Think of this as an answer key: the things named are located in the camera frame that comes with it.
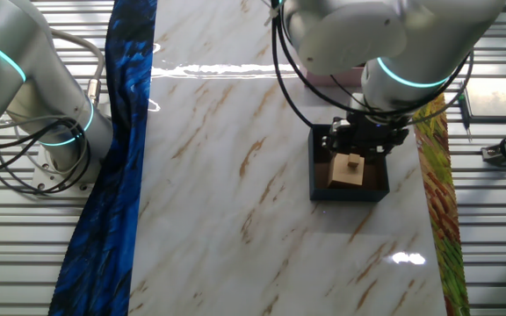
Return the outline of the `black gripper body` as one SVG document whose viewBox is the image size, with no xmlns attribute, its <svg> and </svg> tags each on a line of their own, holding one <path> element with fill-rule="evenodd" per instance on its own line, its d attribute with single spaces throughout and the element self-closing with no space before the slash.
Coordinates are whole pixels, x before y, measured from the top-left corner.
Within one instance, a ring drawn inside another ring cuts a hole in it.
<svg viewBox="0 0 506 316">
<path fill-rule="evenodd" d="M 365 116 L 349 116 L 347 121 L 351 124 L 347 132 L 344 149 L 358 154 L 374 154 L 379 147 L 388 143 L 389 129 L 386 126 L 375 124 Z"/>
</svg>

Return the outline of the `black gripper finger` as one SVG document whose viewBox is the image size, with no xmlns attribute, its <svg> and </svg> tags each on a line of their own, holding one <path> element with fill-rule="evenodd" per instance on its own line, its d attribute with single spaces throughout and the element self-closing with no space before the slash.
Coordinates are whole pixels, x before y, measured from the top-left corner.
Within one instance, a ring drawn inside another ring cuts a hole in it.
<svg viewBox="0 0 506 316">
<path fill-rule="evenodd" d="M 344 118 L 334 118 L 329 126 L 329 131 L 322 136 L 322 147 L 330 152 L 340 149 L 340 132 L 345 128 Z"/>
<path fill-rule="evenodd" d="M 390 154 L 394 147 L 400 146 L 408 136 L 408 129 L 393 130 L 382 144 L 383 154 Z"/>
</svg>

